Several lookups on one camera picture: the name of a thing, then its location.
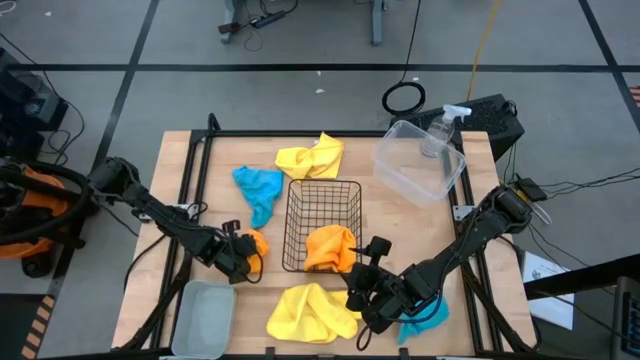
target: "yellow towel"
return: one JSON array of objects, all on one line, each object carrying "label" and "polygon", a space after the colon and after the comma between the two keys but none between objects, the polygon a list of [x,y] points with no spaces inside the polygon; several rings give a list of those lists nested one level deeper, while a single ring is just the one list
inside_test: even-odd
[{"label": "yellow towel", "polygon": [[338,177],[344,143],[322,133],[311,149],[293,147],[278,150],[276,166],[292,179]]},{"label": "yellow towel", "polygon": [[350,272],[356,262],[356,238],[351,230],[340,225],[323,226],[307,236],[307,258],[304,269],[332,269]]},{"label": "yellow towel", "polygon": [[267,322],[267,332],[278,340],[326,344],[358,332],[361,314],[349,311],[347,291],[325,291],[311,283],[286,289]]},{"label": "yellow towel", "polygon": [[[269,253],[269,244],[264,239],[264,236],[256,230],[249,230],[247,234],[253,237],[253,240],[256,241],[256,250],[258,250],[258,254],[262,257],[262,261],[264,262],[264,257]],[[260,272],[260,258],[258,255],[251,255],[247,258],[249,261],[249,265],[251,266],[251,274]]]}]

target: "blue towel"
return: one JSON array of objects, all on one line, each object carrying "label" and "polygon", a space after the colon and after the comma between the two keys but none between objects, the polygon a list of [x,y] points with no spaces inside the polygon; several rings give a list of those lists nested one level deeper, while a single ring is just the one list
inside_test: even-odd
[{"label": "blue towel", "polygon": [[283,172],[243,166],[233,170],[232,176],[253,209],[251,227],[257,229],[266,225],[273,214],[273,202],[282,192]]},{"label": "blue towel", "polygon": [[[409,317],[406,314],[400,315],[400,319],[420,319],[427,317],[431,314],[433,309],[436,307],[436,303],[438,300],[432,302],[427,306],[424,310],[422,310],[418,315],[414,317]],[[429,320],[418,323],[418,324],[400,324],[400,331],[398,332],[398,345],[402,345],[407,341],[409,336],[418,336],[422,334],[424,331],[429,329],[434,329],[442,324],[449,317],[449,307],[447,306],[447,302],[442,298],[442,303],[440,304],[440,308],[436,314]]]}]

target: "plastic bin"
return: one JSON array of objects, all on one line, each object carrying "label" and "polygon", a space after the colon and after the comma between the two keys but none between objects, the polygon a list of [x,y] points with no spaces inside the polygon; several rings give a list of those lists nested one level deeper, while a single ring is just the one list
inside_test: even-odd
[{"label": "plastic bin", "polygon": [[380,140],[373,161],[374,177],[420,208],[443,199],[466,166],[456,149],[404,120]]},{"label": "plastic bin", "polygon": [[229,284],[192,280],[184,287],[171,351],[179,357],[217,359],[227,350],[235,307]]}]

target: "wooden table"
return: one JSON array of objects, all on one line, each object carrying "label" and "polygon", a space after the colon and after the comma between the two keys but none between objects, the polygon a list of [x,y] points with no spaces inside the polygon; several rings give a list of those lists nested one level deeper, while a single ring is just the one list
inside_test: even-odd
[{"label": "wooden table", "polygon": [[[188,131],[171,131],[164,134],[151,184],[151,193],[166,204],[177,202],[189,137]],[[391,253],[384,258],[381,266],[397,273],[412,262],[436,255],[451,243],[454,239],[454,231],[448,200],[434,203],[426,210],[418,209],[373,178],[373,164],[369,159],[379,139],[341,139],[345,142],[345,151],[339,179],[354,180],[362,186],[363,244],[368,244],[373,235],[382,236],[393,242]],[[463,141],[473,196],[476,202],[479,202],[498,185],[488,137],[484,132],[469,132],[463,133]],[[209,209],[201,217],[200,223],[220,226],[227,220],[239,219],[243,227],[248,226],[251,208],[233,182],[231,171],[242,165],[275,169],[274,160],[279,148],[313,145],[314,138],[310,137],[216,137],[213,141],[204,194],[204,201],[208,203]],[[196,159],[194,169],[199,168],[200,154],[196,154]],[[190,194],[195,192],[197,175],[192,177]],[[236,286],[237,299],[232,339],[227,353],[263,354],[266,347],[273,346],[278,354],[397,355],[398,329],[395,324],[385,333],[374,335],[371,344],[363,353],[356,350],[355,338],[351,340],[338,338],[331,344],[310,345],[279,341],[267,334],[267,320],[285,288],[310,282],[317,282],[327,290],[345,288],[344,282],[338,276],[291,273],[282,268],[286,189],[289,181],[290,179],[285,176],[283,194],[276,201],[274,215],[261,229],[271,246],[271,253],[264,259],[262,281],[257,285],[242,283]],[[464,199],[460,190],[459,198]],[[142,225],[136,255],[160,235],[154,224]],[[131,273],[113,346],[125,343],[156,304],[168,244],[169,242],[165,241],[146,255]],[[535,332],[513,250],[503,241],[491,241],[485,254],[496,305],[523,340],[533,345]],[[192,278],[227,281],[215,268],[206,268],[197,261],[193,263]],[[444,293],[451,313],[449,319],[437,329],[418,338],[409,339],[404,347],[409,349],[410,354],[473,354],[459,269],[446,278]],[[486,314],[479,302],[478,308],[484,346],[490,349]],[[174,313],[175,309],[172,306],[165,317],[165,330],[161,343],[163,346],[169,345]]]}]

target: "metal wire basket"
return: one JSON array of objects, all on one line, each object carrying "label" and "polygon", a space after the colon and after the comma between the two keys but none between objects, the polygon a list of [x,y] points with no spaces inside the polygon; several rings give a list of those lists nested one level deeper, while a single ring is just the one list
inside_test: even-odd
[{"label": "metal wire basket", "polygon": [[[304,270],[306,240],[314,230],[341,225],[353,233],[356,247],[362,247],[362,200],[355,181],[306,179],[289,183],[284,230],[282,267],[292,272],[334,273],[331,270]],[[362,255],[356,254],[362,262]]]}]

